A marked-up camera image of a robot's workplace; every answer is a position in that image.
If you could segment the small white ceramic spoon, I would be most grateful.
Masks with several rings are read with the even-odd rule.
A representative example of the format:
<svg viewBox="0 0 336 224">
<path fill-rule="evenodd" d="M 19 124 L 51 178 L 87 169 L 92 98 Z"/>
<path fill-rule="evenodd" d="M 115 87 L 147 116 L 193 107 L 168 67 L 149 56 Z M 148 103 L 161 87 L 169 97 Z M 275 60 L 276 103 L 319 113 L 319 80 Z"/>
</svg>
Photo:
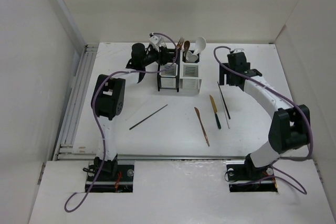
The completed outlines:
<svg viewBox="0 0 336 224">
<path fill-rule="evenodd" d="M 194 54 L 199 55 L 206 48 L 206 40 L 204 37 L 197 37 L 195 41 Z"/>
</svg>

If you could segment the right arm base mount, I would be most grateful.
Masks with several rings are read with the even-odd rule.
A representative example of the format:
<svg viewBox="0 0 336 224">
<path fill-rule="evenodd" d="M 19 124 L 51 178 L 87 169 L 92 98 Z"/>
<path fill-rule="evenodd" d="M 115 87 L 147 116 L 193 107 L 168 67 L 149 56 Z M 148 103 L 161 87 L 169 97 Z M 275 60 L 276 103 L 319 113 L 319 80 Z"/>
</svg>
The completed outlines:
<svg viewBox="0 0 336 224">
<path fill-rule="evenodd" d="M 229 163 L 226 168 L 224 178 L 230 193 L 278 192 L 274 170 L 270 166 L 251 173 L 244 164 Z"/>
</svg>

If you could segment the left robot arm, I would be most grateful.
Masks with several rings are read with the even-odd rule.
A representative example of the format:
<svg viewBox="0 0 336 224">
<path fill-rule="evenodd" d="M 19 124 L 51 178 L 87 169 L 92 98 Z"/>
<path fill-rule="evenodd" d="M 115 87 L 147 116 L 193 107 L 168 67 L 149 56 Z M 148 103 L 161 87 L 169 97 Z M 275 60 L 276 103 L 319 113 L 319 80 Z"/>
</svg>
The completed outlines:
<svg viewBox="0 0 336 224">
<path fill-rule="evenodd" d="M 153 45 L 146 47 L 142 43 L 135 43 L 131 47 L 131 59 L 124 70 L 109 76 L 98 76 L 91 108 L 102 142 L 99 143 L 94 158 L 94 168 L 105 180 L 114 179 L 118 172 L 115 117 L 122 112 L 125 88 L 140 83 L 147 73 L 146 67 L 154 62 L 170 67 L 177 58 L 177 51 L 169 49 L 166 45 L 156 48 Z"/>
</svg>

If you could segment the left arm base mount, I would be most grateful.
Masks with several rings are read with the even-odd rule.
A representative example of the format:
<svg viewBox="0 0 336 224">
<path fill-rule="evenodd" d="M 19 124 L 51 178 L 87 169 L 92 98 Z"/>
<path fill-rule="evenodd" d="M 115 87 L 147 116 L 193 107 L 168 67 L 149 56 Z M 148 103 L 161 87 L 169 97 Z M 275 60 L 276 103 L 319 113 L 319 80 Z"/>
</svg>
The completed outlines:
<svg viewBox="0 0 336 224">
<path fill-rule="evenodd" d="M 134 161 L 104 162 L 97 179 L 101 161 L 97 158 L 82 170 L 86 173 L 85 192 L 90 193 L 132 193 L 135 172 Z"/>
</svg>

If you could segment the brown wooden spoon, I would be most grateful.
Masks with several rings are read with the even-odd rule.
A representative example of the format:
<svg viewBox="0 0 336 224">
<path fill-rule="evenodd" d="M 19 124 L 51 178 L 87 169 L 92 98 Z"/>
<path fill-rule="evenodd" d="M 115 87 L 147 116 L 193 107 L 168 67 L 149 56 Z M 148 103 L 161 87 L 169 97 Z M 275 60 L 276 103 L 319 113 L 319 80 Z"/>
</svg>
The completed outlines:
<svg viewBox="0 0 336 224">
<path fill-rule="evenodd" d="M 183 57 L 184 58 L 186 57 L 189 48 L 190 48 L 190 41 L 186 40 L 183 44 L 183 49 L 184 49 Z"/>
</svg>

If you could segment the rose gold fork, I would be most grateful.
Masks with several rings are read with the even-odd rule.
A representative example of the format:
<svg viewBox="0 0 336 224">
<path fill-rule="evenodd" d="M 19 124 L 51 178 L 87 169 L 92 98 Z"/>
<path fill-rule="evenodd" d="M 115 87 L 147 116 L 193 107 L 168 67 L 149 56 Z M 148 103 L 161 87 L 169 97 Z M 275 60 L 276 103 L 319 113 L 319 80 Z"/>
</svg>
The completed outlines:
<svg viewBox="0 0 336 224">
<path fill-rule="evenodd" d="M 176 49 L 177 51 L 178 51 L 178 50 L 181 50 L 181 48 L 183 47 L 183 44 L 184 44 L 184 38 L 181 37 L 181 38 L 178 40 L 175 49 Z"/>
</svg>

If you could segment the large white ceramic spoon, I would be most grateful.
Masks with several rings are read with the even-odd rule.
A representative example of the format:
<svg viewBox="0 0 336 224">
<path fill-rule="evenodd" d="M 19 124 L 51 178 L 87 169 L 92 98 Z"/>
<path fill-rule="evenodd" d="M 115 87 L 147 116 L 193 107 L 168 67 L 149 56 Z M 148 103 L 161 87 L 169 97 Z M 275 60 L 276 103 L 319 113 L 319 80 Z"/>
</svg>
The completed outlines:
<svg viewBox="0 0 336 224">
<path fill-rule="evenodd" d="M 199 57 L 196 54 L 193 54 L 192 52 L 188 51 L 185 56 L 185 62 L 188 63 L 196 63 L 198 61 Z"/>
</svg>

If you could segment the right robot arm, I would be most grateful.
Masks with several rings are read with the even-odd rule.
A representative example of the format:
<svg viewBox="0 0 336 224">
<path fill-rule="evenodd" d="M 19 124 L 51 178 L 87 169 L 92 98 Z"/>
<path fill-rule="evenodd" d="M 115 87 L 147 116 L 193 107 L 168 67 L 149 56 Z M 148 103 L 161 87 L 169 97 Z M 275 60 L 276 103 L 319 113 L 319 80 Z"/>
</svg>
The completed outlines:
<svg viewBox="0 0 336 224">
<path fill-rule="evenodd" d="M 245 157 L 241 171 L 254 179 L 279 159 L 282 154 L 312 142 L 310 111 L 296 105 L 277 92 L 257 69 L 250 67 L 242 50 L 232 50 L 228 62 L 221 63 L 219 83 L 239 87 L 254 98 L 271 118 L 268 140 Z"/>
</svg>

